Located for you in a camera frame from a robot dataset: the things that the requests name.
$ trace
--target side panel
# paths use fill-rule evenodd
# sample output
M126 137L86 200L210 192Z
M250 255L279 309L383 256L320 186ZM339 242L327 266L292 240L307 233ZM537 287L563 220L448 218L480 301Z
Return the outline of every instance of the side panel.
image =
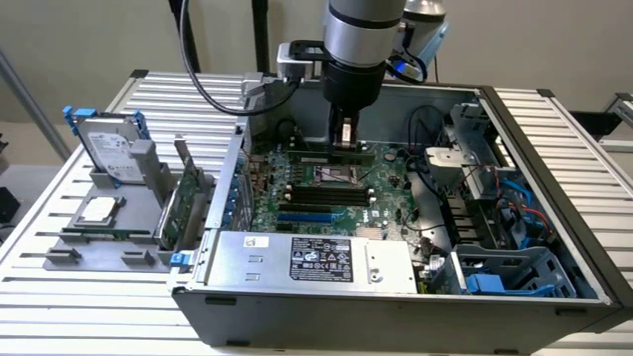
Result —
M539 155L533 142L527 137L511 110L505 107L497 92L491 87L483 87L481 97L495 111L493 114L497 117L496 125L499 125L497 130L504 131L505 139L516 149L517 158L527 165L528 172L536 180L547 201L577 246L583 258L601 282L608 296L624 307L624 310L615 313L609 319L603 320L592 328L584 330L587 332L605 332L633 317L633 289L579 213L568 194L563 190L552 174L552 169L548 168L544 159Z
M528 355L612 309L516 303L203 294L179 308L211 346Z

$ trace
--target warning label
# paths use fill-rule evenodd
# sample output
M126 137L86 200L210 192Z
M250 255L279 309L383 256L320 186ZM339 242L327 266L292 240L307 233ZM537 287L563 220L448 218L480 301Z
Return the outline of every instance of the warning label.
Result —
M351 241L294 237L290 276L294 280L354 282Z

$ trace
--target blue connector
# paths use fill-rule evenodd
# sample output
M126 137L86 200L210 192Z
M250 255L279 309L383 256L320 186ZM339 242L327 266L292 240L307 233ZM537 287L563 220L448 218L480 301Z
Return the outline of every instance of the blue connector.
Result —
M334 214L279 214L278 221L295 221L298 223L330 223L335 222Z
M467 288L471 294L547 297L552 295L556 287L548 284L533 291L505 290L501 277L497 274L472 274L467 278Z
M519 184L516 184L512 180L509 179L503 179L500 180L500 183L501 184L505 184L508 187L511 187L512 189L515 189L516 191L520 191L521 193L524 193L525 195L525 200L528 201L528 207L532 206L532 193L528 189L525 189L524 187L521 187Z
M191 254L172 254L170 260L171 267L187 267L190 266Z

